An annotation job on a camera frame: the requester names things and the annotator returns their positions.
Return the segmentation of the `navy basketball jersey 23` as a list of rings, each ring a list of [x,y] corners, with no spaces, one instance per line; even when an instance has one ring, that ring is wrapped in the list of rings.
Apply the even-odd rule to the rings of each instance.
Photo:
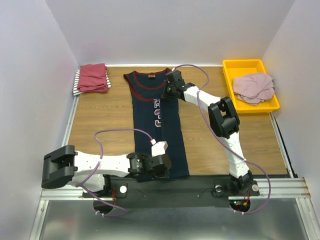
[[[123,75],[132,99],[133,127],[148,133],[157,142],[166,141],[166,154],[171,160],[169,178],[189,176],[178,100],[164,100],[166,74],[171,70]]]

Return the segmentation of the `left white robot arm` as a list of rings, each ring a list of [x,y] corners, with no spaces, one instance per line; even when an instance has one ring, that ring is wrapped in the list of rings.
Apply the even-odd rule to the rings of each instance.
[[[172,167],[167,147],[167,143],[161,141],[151,147],[150,155],[132,152],[100,156],[76,151],[74,145],[65,145],[44,156],[41,187],[84,186],[86,190],[106,197],[111,193],[111,184],[105,181],[106,176],[166,179]]]

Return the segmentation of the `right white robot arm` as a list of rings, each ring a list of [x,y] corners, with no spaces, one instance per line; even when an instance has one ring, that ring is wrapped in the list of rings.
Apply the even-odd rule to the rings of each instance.
[[[235,195],[242,195],[253,182],[240,144],[240,119],[230,97],[213,96],[193,83],[185,83],[179,70],[166,74],[165,88],[162,94],[165,100],[180,99],[199,107],[209,130],[224,147],[229,164],[230,189]]]

